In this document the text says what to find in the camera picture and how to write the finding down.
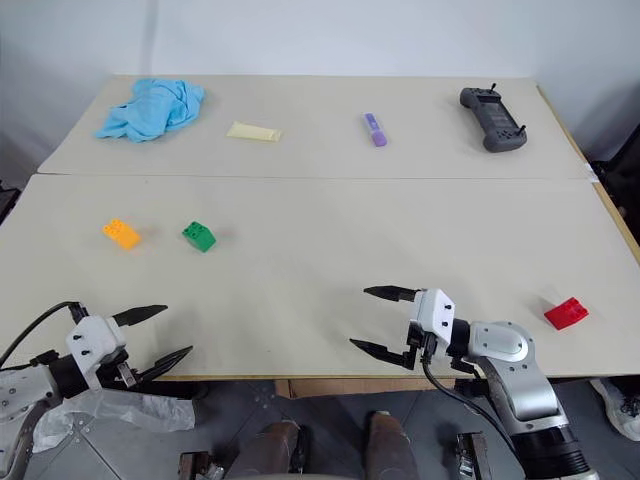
shoe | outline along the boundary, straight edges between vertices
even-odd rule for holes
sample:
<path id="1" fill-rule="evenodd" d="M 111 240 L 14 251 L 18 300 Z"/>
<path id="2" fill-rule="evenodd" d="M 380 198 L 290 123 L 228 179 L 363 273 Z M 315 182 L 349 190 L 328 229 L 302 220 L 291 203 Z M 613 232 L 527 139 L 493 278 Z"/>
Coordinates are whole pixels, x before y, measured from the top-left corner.
<path id="1" fill-rule="evenodd" d="M 604 400 L 611 425 L 634 442 L 640 442 L 640 398 L 625 397 L 606 378 L 591 380 L 591 386 Z"/>

robotic hand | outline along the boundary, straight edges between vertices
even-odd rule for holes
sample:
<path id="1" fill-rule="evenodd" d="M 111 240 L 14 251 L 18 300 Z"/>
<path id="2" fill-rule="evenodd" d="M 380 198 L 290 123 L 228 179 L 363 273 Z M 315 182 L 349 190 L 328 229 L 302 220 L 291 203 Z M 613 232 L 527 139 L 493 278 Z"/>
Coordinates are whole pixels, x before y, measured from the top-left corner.
<path id="1" fill-rule="evenodd" d="M 420 351 L 429 381 L 484 416 L 516 455 L 527 479 L 598 478 L 587 465 L 551 384 L 536 364 L 533 339 L 525 329 L 511 322 L 469 323 L 457 319 L 454 303 L 438 289 L 381 286 L 365 292 L 414 303 L 407 336 L 409 350 L 391 353 L 383 345 L 351 339 L 354 345 L 378 360 L 410 370 Z M 439 344 L 452 357 L 452 368 L 475 374 L 473 364 L 482 369 L 502 425 L 475 403 L 447 390 L 432 375 L 429 364 Z"/>
<path id="2" fill-rule="evenodd" d="M 135 325 L 166 310 L 166 305 L 132 308 L 110 318 L 89 315 L 78 302 L 63 302 L 34 321 L 0 357 L 2 367 L 17 345 L 39 323 L 68 307 L 76 326 L 66 338 L 71 355 L 49 350 L 28 365 L 0 370 L 0 480 L 23 477 L 33 445 L 33 429 L 44 413 L 87 389 L 124 389 L 144 385 L 168 372 L 193 347 L 183 348 L 138 373 L 127 364 L 120 327 Z"/>

white wall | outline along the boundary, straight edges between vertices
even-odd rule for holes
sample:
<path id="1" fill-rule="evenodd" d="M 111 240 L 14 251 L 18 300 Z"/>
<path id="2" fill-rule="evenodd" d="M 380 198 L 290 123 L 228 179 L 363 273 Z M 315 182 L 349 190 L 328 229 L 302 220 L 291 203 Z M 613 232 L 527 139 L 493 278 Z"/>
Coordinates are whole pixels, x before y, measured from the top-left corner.
<path id="1" fill-rule="evenodd" d="M 639 20 L 635 0 L 3 0 L 0 178 L 23 184 L 110 73 L 533 76 L 606 159 L 640 123 Z"/>

red lego brick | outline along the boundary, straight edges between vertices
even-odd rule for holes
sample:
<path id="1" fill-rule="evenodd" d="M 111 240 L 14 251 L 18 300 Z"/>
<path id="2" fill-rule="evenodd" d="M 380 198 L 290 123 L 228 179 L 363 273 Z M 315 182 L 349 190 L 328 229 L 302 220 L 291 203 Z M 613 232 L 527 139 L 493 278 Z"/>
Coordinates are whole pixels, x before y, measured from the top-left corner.
<path id="1" fill-rule="evenodd" d="M 544 314 L 557 330 L 578 323 L 587 315 L 589 315 L 589 311 L 573 297 Z"/>

green lego brick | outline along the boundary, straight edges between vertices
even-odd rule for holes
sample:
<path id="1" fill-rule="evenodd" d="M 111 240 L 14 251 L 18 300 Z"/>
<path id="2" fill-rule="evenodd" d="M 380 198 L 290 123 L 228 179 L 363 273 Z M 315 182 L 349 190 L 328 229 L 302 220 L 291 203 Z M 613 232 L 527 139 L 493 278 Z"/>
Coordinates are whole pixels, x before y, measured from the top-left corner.
<path id="1" fill-rule="evenodd" d="M 216 243 L 216 237 L 211 230 L 198 222 L 191 222 L 191 225 L 182 231 L 182 235 L 201 252 L 206 252 Z"/>

